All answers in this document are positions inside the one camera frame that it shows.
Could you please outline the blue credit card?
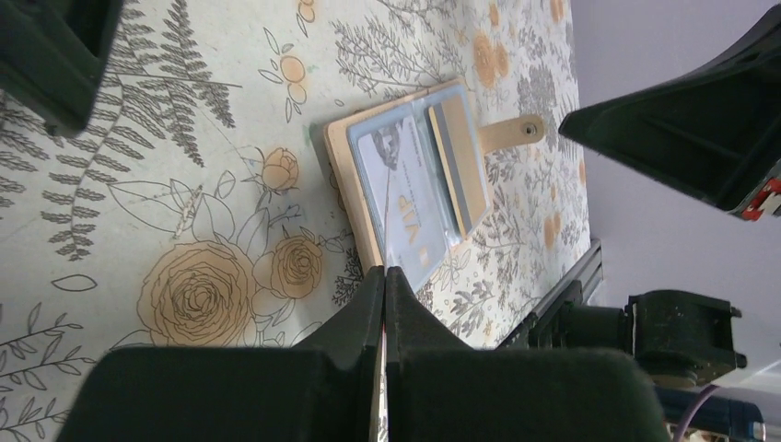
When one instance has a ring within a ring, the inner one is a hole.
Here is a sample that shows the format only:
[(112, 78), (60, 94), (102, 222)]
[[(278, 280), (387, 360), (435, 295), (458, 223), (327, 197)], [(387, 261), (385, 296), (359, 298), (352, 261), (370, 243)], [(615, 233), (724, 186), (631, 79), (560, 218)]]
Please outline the blue credit card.
[(419, 290), (443, 262), (449, 241), (415, 118), (359, 135), (353, 153), (382, 262), (401, 268)]

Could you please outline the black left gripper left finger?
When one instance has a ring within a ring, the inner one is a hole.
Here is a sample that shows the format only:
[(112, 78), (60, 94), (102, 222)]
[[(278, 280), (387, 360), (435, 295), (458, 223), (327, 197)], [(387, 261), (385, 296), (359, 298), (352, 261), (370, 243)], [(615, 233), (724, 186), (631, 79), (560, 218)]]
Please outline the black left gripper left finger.
[(385, 271), (290, 347), (136, 346), (104, 355), (62, 441), (373, 441)]

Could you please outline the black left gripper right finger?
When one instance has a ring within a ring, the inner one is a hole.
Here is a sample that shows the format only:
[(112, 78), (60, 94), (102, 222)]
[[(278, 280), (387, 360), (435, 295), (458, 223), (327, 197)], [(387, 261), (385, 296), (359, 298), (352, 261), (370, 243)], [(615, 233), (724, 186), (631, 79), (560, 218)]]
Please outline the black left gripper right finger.
[(385, 276), (391, 441), (667, 441), (650, 380), (607, 349), (476, 350)]

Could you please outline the gold credit card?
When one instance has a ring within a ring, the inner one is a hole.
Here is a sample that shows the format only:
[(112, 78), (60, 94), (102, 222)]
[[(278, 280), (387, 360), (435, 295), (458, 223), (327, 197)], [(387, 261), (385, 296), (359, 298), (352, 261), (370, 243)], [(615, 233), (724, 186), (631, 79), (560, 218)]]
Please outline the gold credit card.
[(465, 98), (454, 95), (428, 109), (456, 225), (469, 237), (490, 212), (483, 156)]

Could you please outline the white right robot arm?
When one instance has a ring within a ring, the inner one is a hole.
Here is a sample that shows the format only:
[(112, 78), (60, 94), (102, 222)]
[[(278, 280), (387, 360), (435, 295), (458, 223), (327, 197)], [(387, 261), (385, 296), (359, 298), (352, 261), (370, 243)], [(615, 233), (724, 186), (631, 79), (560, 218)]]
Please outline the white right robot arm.
[[(780, 9), (692, 72), (568, 113), (560, 135), (745, 222), (780, 214)], [(588, 252), (506, 349), (623, 351), (657, 384), (681, 440), (720, 388), (779, 391), (780, 330), (677, 289), (586, 301)]]

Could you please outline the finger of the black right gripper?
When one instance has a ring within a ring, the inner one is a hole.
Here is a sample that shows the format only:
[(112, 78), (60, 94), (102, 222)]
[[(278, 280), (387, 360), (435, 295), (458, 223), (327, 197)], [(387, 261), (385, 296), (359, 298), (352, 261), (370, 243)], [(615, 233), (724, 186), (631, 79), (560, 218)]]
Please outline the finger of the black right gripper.
[(742, 220), (780, 215), (780, 8), (692, 72), (568, 113), (563, 137)]

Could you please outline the tan leather card holder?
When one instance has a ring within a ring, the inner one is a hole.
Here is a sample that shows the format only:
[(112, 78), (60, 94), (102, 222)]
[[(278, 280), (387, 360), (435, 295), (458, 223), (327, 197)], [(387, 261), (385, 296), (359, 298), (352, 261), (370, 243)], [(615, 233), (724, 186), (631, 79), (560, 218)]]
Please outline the tan leather card holder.
[(422, 288), (493, 211), (485, 158), (543, 134), (533, 114), (479, 125), (460, 78), (326, 124), (364, 267), (399, 267)]

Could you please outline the black card box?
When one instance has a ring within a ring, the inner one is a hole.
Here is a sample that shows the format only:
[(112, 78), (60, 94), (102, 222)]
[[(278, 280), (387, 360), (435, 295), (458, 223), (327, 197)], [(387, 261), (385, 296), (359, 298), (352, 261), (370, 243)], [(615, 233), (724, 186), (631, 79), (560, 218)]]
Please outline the black card box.
[(1, 2), (1, 89), (75, 137), (91, 117), (122, 0)]

